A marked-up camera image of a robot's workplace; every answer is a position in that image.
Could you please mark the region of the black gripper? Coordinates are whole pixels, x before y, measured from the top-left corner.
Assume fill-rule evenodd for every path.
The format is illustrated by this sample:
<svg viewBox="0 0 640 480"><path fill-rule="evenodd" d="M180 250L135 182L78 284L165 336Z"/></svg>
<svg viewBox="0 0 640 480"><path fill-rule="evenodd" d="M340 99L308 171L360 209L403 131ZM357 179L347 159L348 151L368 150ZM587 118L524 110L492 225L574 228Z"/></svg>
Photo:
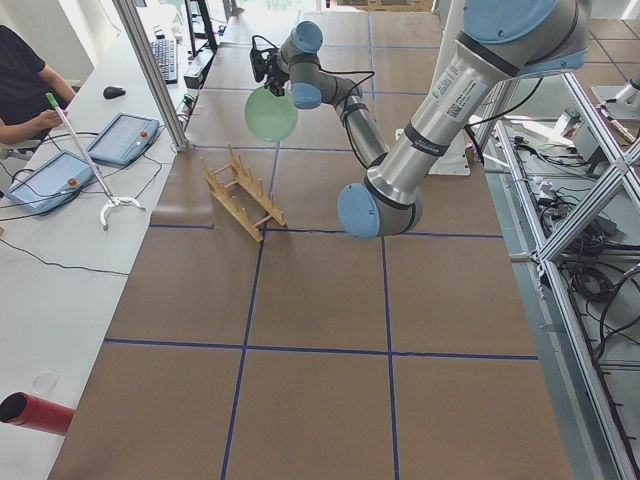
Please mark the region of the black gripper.
<svg viewBox="0 0 640 480"><path fill-rule="evenodd" d="M285 84L289 80L289 74L283 71L278 64L278 55L269 53L266 59L266 79L264 87L275 96L284 96Z"/></svg>

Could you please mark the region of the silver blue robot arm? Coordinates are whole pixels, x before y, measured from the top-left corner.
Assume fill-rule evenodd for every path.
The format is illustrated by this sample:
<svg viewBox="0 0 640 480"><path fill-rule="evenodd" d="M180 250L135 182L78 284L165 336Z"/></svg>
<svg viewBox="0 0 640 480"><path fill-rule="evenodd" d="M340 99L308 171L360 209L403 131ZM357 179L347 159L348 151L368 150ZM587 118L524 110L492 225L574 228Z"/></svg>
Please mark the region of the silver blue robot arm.
<svg viewBox="0 0 640 480"><path fill-rule="evenodd" d="M276 96L292 95L303 110L332 106L366 167L337 203L350 235L371 239L412 229L422 216L418 188L489 92L514 78L580 68L586 59L589 1L466 1L449 64L393 147L382 139L362 94L350 79L322 69L319 26L296 25L279 47L252 48L254 79Z"/></svg>

